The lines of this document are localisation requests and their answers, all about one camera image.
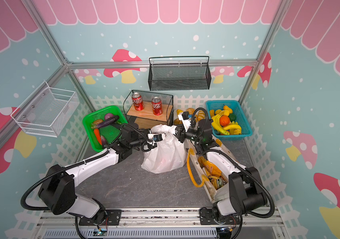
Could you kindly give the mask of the white plastic grocery bag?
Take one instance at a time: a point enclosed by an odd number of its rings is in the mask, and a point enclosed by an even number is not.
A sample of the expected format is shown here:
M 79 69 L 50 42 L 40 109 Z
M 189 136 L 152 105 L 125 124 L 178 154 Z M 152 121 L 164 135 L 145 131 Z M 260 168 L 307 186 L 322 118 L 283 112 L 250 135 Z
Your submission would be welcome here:
M 151 128 L 153 135 L 160 134 L 161 141 L 157 147 L 144 153 L 142 169 L 155 173 L 165 173 L 181 168 L 186 162 L 186 150 L 184 144 L 175 136 L 176 126 L 155 125 Z

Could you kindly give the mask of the purple onion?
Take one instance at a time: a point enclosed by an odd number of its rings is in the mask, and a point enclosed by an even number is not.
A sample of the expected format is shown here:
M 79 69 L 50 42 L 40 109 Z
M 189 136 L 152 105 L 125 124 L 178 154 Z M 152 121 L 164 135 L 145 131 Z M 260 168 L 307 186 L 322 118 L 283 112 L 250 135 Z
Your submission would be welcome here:
M 107 113 L 107 114 L 105 114 L 105 116 L 104 116 L 104 120 L 107 120 L 107 119 L 109 119 L 109 118 L 111 118 L 111 117 L 113 117 L 114 115 L 112 114 L 112 113 Z

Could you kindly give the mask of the orange carrot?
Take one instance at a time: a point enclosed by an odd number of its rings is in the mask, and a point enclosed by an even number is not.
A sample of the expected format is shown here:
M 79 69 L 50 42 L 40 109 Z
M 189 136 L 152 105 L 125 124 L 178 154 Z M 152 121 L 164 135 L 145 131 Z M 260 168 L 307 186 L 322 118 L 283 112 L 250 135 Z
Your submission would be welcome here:
M 102 145 L 101 135 L 99 129 L 94 129 L 94 135 L 97 139 L 97 142 Z

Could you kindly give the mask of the yellow snack bag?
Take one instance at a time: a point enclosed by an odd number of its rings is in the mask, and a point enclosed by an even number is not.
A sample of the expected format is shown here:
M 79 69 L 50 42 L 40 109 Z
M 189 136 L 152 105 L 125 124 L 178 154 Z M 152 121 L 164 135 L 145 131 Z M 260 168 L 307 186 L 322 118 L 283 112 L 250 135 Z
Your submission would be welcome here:
M 203 173 L 216 190 L 226 185 L 227 180 L 224 178 L 222 171 L 215 164 L 211 163 L 203 156 L 198 158 L 198 163 L 200 164 Z

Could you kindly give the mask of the canvas tote bag yellow handles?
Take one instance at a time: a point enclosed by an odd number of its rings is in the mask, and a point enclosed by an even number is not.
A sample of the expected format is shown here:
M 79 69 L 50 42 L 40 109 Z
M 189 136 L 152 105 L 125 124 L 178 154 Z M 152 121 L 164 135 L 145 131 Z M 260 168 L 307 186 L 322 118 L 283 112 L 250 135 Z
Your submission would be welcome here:
M 204 156 L 197 154 L 195 146 L 186 140 L 188 146 L 186 166 L 193 185 L 203 188 L 211 203 L 229 198 L 229 176 L 241 173 L 246 166 L 240 164 L 230 150 L 219 140 L 215 150 Z

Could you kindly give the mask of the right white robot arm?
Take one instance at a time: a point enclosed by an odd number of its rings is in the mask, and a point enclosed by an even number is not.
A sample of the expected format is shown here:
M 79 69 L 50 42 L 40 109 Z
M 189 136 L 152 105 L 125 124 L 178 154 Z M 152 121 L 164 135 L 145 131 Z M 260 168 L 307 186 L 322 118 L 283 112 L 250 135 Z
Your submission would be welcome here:
M 198 156 L 203 156 L 221 171 L 227 180 L 228 197 L 219 200 L 213 207 L 220 217 L 249 214 L 258 218 L 269 218 L 274 214 L 275 204 L 271 194 L 263 186 L 259 171 L 246 167 L 223 151 L 213 137 L 212 128 L 207 126 L 212 120 L 203 119 L 196 128 L 190 120 L 173 126 L 171 133 L 180 141 L 186 139 L 194 143 Z

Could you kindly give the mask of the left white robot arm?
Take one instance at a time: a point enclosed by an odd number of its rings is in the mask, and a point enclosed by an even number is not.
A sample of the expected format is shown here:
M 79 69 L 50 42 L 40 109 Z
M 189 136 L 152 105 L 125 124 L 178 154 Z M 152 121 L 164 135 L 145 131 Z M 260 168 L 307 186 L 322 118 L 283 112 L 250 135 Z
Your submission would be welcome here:
M 123 124 L 118 138 L 112 143 L 106 142 L 100 153 L 84 159 L 76 164 L 61 167 L 52 166 L 38 192 L 39 198 L 55 215 L 64 213 L 88 218 L 93 223 L 101 223 L 107 219 L 105 207 L 96 199 L 87 198 L 76 193 L 76 187 L 87 178 L 113 166 L 144 144 L 151 144 L 150 129 L 139 128 L 136 123 Z

